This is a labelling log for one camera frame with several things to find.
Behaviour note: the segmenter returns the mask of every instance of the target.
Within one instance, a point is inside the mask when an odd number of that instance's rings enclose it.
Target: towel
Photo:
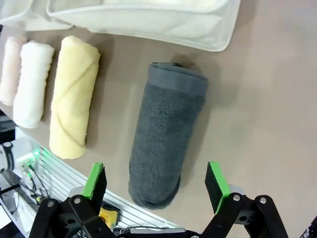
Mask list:
[[[206,78],[178,64],[150,65],[129,167],[129,193],[137,205],[164,208],[176,195],[207,86]]]
[[[18,90],[21,71],[21,49],[27,42],[26,37],[9,36],[4,47],[2,75],[0,83],[0,101],[13,106]]]
[[[50,149],[62,159],[75,159],[85,152],[99,58],[97,48],[75,36],[61,42],[51,105]]]
[[[30,41],[21,50],[21,76],[13,103],[13,120],[25,128],[36,128],[44,110],[46,79],[54,48]]]

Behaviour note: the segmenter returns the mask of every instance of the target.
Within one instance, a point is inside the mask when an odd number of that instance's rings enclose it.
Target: white rolled towel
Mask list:
[[[13,120],[19,126],[36,128],[41,120],[46,78],[53,54],[53,47],[35,41],[30,41],[22,47],[21,76],[13,103]]]

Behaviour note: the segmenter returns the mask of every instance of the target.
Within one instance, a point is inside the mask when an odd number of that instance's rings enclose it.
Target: white fabric bin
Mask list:
[[[92,32],[223,51],[239,5],[240,0],[49,0],[47,12]]]
[[[48,16],[47,0],[0,0],[0,24],[26,31],[59,30],[72,27]]]

